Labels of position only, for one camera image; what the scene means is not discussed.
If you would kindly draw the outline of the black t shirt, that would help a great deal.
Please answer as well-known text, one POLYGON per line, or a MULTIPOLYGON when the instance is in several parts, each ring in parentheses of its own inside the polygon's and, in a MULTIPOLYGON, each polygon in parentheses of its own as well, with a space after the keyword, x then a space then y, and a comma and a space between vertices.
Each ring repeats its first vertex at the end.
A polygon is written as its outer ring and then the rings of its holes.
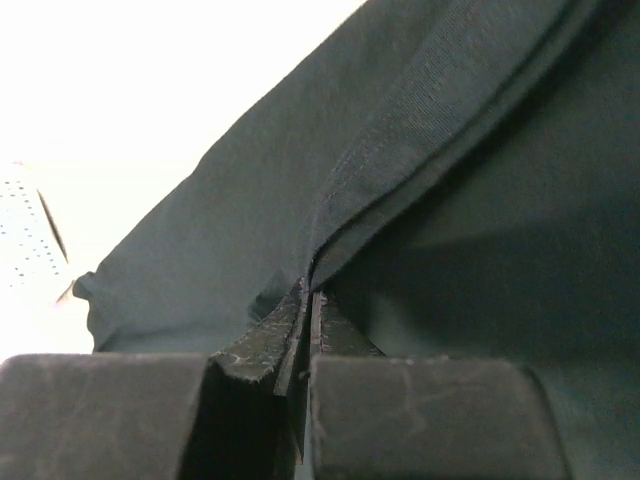
POLYGON ((392 356, 531 368, 578 479, 639 475, 639 5, 369 1, 74 294, 214 353, 300 280, 392 356))

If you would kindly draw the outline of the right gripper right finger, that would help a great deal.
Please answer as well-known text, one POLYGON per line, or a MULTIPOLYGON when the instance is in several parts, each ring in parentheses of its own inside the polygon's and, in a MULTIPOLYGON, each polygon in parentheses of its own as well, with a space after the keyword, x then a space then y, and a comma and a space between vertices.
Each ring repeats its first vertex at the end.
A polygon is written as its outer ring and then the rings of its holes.
POLYGON ((496 359, 384 356, 317 293, 310 437, 318 479, 567 479, 534 374, 496 359))

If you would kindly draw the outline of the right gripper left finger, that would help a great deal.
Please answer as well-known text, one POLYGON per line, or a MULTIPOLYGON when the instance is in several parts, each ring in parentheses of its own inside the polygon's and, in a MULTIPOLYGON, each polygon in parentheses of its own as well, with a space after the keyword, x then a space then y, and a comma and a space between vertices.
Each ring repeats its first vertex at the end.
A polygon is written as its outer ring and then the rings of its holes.
POLYGON ((306 284, 205 354, 25 354, 1 366, 5 479, 290 479, 304 455, 306 284))

